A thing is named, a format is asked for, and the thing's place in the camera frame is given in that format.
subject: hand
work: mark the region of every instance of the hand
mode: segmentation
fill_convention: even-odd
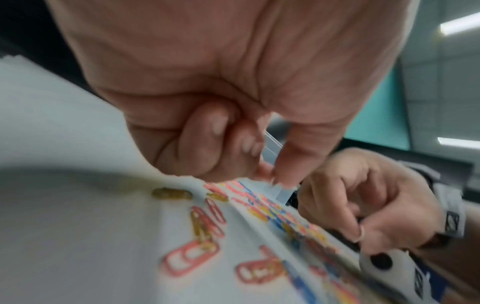
[[[310,222],[360,242],[365,254],[416,248],[441,232],[442,207],[425,179],[392,159],[345,149],[315,170],[298,191],[298,211]],[[360,224],[357,217],[365,217]]]
[[[295,186],[392,67],[419,0],[49,0],[87,81],[161,172]],[[292,128],[260,162],[271,112]]]

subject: ceiling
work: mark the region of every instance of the ceiling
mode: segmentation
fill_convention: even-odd
[[[423,0],[400,57],[412,150],[475,164],[480,151],[441,146],[437,137],[480,140],[480,29],[442,37],[439,25],[480,12],[480,0]]]

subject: blue paper clip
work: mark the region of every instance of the blue paper clip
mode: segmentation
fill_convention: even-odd
[[[305,284],[304,280],[302,280],[297,270],[286,260],[283,260],[282,263],[288,279],[295,287],[297,292],[300,294],[300,296],[303,298],[303,300],[307,304],[320,304],[313,291],[307,286],[307,284]]]

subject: fluorescent light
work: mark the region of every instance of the fluorescent light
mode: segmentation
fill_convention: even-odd
[[[444,137],[438,137],[437,139],[442,146],[452,146],[452,147],[480,150],[480,141],[477,141],[477,140],[466,140],[466,139],[455,139],[455,138],[444,138]]]
[[[448,36],[478,27],[480,27],[480,13],[442,23],[440,32]]]

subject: wall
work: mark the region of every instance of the wall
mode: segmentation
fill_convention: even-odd
[[[350,124],[346,138],[397,149],[410,149],[410,136],[402,89],[391,71],[363,110]]]

